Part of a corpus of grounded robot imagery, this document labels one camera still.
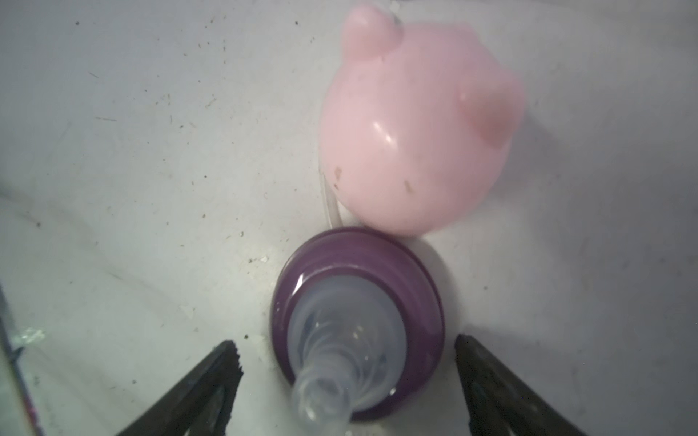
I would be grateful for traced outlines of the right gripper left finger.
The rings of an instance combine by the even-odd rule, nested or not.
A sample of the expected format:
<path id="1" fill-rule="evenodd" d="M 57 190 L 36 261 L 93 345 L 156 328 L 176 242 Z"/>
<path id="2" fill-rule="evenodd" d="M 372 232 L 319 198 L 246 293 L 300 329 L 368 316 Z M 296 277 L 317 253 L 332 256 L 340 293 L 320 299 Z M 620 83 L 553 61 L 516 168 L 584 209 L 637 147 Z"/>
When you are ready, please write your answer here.
<path id="1" fill-rule="evenodd" d="M 243 375 L 236 344 L 223 341 L 119 436 L 224 436 Z"/>

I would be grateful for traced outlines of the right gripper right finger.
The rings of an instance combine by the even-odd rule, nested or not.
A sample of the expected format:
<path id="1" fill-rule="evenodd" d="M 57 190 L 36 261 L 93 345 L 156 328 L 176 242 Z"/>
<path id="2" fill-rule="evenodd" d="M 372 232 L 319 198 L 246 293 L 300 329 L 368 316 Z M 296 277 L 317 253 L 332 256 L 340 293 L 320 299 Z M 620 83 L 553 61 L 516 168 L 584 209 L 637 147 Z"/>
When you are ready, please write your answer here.
<path id="1" fill-rule="evenodd" d="M 454 350 L 472 435 L 585 435 L 473 336 Z"/>

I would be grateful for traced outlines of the purple nipple collar front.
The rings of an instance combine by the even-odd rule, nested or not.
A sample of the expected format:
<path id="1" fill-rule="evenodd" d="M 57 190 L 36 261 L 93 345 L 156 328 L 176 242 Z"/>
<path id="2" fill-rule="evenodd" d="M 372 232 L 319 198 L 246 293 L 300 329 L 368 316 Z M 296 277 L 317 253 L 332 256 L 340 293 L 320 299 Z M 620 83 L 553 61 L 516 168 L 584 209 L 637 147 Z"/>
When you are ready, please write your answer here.
<path id="1" fill-rule="evenodd" d="M 294 413 L 313 435 L 386 417 L 430 380 L 445 346 L 436 283 L 395 239 L 336 228 L 301 245 L 280 272 L 270 314 Z"/>

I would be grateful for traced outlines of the pink bottle cap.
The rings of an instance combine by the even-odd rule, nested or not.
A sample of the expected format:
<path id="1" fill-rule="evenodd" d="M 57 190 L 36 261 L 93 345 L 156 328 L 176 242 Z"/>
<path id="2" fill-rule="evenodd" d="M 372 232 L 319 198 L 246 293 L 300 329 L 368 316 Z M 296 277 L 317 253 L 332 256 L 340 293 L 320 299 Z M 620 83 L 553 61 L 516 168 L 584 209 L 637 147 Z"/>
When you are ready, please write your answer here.
<path id="1" fill-rule="evenodd" d="M 361 223 L 420 236 L 474 209 L 525 115 L 520 81 L 468 25 L 399 22 L 374 5 L 345 21 L 325 95 L 327 189 Z"/>

